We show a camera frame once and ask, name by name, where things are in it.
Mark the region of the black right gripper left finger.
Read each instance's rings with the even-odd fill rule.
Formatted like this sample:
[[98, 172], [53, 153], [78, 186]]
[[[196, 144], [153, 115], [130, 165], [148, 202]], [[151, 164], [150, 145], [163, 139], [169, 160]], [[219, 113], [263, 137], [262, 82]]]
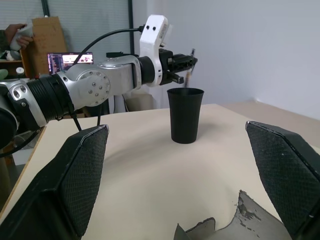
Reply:
[[0, 240], [81, 240], [101, 183], [109, 128], [71, 135], [0, 224]]

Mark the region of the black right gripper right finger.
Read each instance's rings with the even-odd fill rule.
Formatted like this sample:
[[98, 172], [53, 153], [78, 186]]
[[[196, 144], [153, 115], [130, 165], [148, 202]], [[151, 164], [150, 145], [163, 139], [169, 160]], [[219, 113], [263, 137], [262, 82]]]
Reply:
[[299, 134], [245, 125], [262, 185], [292, 240], [320, 240], [320, 154]]

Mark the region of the dark marker pen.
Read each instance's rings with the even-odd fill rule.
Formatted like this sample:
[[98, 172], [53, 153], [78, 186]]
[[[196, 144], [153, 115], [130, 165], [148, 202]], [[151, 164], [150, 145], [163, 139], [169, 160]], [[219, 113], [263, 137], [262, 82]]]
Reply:
[[[195, 49], [193, 48], [191, 50], [191, 56], [194, 57], [195, 56]], [[186, 73], [185, 79], [184, 79], [184, 87], [188, 88], [189, 87], [189, 82], [190, 82], [190, 78], [192, 76], [192, 72], [195, 68], [195, 64], [192, 65], [191, 69], [188, 70], [188, 72]]]

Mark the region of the white object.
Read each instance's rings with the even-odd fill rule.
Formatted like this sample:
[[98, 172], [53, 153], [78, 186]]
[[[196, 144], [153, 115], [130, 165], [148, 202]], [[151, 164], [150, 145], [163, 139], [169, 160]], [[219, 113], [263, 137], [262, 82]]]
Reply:
[[28, 25], [25, 26], [21, 29], [19, 29], [14, 37], [12, 38], [12, 41], [9, 45], [10, 49], [13, 51], [19, 51], [21, 49], [21, 46], [18, 44], [17, 39], [20, 39], [21, 37], [29, 37], [32, 38], [34, 36], [33, 33], [33, 26], [32, 25]]

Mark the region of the black plastic cup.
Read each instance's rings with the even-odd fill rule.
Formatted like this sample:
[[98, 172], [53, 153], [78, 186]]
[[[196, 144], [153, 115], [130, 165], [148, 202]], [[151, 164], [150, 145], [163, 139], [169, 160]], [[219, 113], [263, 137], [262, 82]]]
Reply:
[[167, 91], [170, 111], [171, 139], [179, 144], [196, 141], [204, 91], [178, 87]]

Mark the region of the person's bare hand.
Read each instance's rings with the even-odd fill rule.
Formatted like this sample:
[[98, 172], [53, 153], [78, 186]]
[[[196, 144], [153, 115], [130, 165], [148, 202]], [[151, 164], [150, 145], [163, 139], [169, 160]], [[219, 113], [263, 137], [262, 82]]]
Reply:
[[[10, 24], [5, 30], [5, 36], [6, 39], [9, 43], [11, 44], [11, 41], [16, 34], [16, 32], [19, 29], [22, 29], [24, 27], [28, 26], [26, 23], [17, 23], [17, 24]], [[33, 37], [27, 37], [27, 36], [22, 36], [21, 38], [17, 39], [18, 44], [21, 46], [21, 49], [26, 49], [27, 46], [34, 41]]]

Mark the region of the white bin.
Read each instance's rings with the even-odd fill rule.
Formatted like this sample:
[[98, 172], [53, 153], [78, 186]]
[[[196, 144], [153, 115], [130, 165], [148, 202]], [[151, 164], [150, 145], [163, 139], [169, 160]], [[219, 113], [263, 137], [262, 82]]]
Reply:
[[129, 112], [147, 111], [154, 109], [154, 98], [148, 93], [132, 93], [124, 96]]

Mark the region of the computer monitor screen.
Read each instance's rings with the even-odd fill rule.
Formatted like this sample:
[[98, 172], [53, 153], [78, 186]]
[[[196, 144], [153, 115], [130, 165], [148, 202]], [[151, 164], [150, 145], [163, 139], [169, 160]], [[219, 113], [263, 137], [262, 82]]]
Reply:
[[[79, 52], [53, 52], [47, 54], [49, 74], [55, 74], [61, 71], [67, 71], [78, 57]], [[94, 58], [92, 52], [85, 52], [78, 63], [93, 64]]]

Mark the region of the brown cardboard box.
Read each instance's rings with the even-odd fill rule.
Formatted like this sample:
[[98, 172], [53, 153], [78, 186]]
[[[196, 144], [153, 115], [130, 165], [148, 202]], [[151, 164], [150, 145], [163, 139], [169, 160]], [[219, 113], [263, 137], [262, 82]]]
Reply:
[[57, 16], [33, 18], [31, 25], [33, 42], [20, 51], [25, 75], [30, 79], [49, 73], [47, 54], [67, 51], [63, 29]]

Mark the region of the wooden shelf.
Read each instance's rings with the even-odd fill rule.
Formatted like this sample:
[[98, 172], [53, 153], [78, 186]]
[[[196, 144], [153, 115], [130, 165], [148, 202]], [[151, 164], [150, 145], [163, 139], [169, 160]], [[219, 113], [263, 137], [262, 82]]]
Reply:
[[[16, 74], [16, 68], [17, 67], [23, 67], [25, 71], [24, 77], [18, 77]], [[8, 61], [4, 59], [0, 59], [0, 69], [6, 69], [8, 71], [8, 76], [5, 78], [5, 80], [10, 79], [22, 79], [26, 77], [26, 70], [23, 65], [22, 60], [14, 60], [14, 61]]]

